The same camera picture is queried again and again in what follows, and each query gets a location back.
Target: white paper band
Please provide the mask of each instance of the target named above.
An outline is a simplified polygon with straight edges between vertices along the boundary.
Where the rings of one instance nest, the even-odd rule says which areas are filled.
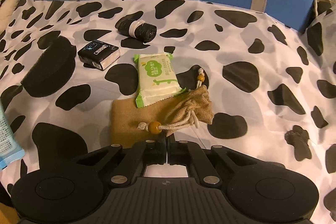
[[[129,35],[130,35],[130,37],[134,37],[134,38],[136,38],[135,37],[135,29],[137,28],[137,27],[139,27],[140,25],[142,25],[143,23],[145,23],[145,21],[144,20],[136,20],[136,21],[133,21],[132,23],[131,23],[131,25],[130,25],[130,27],[129,27],[129,30],[128,30],[128,33],[129,33]]]

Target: blue package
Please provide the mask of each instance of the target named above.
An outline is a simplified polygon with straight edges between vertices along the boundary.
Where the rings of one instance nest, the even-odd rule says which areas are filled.
[[[14,139],[13,131],[8,125],[2,104],[0,103],[0,170],[15,160],[21,159],[25,151]]]

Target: black plastic roll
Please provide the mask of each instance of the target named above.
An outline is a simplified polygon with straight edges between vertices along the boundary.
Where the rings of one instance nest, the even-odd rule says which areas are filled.
[[[118,27],[118,32],[120,34],[127,37],[134,37],[143,42],[151,42],[156,36],[156,31],[156,26],[145,23],[142,20],[135,21],[133,19],[125,19]]]

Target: drawstring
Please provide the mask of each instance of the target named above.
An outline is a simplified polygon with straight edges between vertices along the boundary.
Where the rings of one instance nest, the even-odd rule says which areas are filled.
[[[204,70],[202,68],[199,68],[198,75],[202,75],[203,78],[205,77]],[[196,89],[201,87],[202,83],[203,83],[202,81],[198,80],[196,84]],[[172,124],[167,124],[165,126],[159,125],[157,128],[160,130],[174,130],[175,131],[175,130],[180,130],[183,128],[190,127],[192,125],[195,125],[196,128],[199,128],[200,122],[194,110],[191,109],[187,112],[187,116],[182,121],[172,123]],[[149,126],[149,123],[141,122],[138,125],[138,130],[146,130],[147,132],[149,132],[148,126]]]

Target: wooden bead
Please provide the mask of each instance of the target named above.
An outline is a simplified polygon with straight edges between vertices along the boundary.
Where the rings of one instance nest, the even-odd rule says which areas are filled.
[[[204,75],[198,75],[197,76],[197,80],[199,80],[199,81],[201,81],[203,83],[204,80],[205,80],[205,76]]]
[[[148,125],[148,131],[151,134],[159,134],[162,129],[159,128],[159,126],[161,125],[160,122],[155,121],[155,122],[150,122]]]

